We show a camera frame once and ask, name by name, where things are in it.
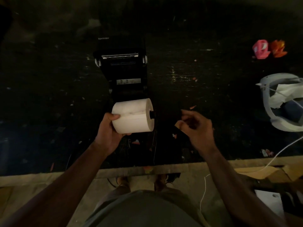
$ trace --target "paper roll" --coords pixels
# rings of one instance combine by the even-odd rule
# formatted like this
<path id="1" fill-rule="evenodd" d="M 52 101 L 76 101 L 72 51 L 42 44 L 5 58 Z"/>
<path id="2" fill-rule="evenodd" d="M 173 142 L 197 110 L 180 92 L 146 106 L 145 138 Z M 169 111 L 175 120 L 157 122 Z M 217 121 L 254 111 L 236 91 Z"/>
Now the paper roll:
<path id="1" fill-rule="evenodd" d="M 153 131 L 154 119 L 149 115 L 153 110 L 150 99 L 115 103 L 112 113 L 121 117 L 113 121 L 113 126 L 119 134 Z"/>

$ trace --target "receipt printer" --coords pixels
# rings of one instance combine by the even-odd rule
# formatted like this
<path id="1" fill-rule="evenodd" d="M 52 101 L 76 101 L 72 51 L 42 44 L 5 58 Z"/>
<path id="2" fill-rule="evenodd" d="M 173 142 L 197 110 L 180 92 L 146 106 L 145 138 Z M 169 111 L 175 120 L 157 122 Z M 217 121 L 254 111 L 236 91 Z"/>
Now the receipt printer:
<path id="1" fill-rule="evenodd" d="M 147 56 L 142 37 L 99 37 L 93 56 L 109 82 L 114 102 L 147 98 Z"/>

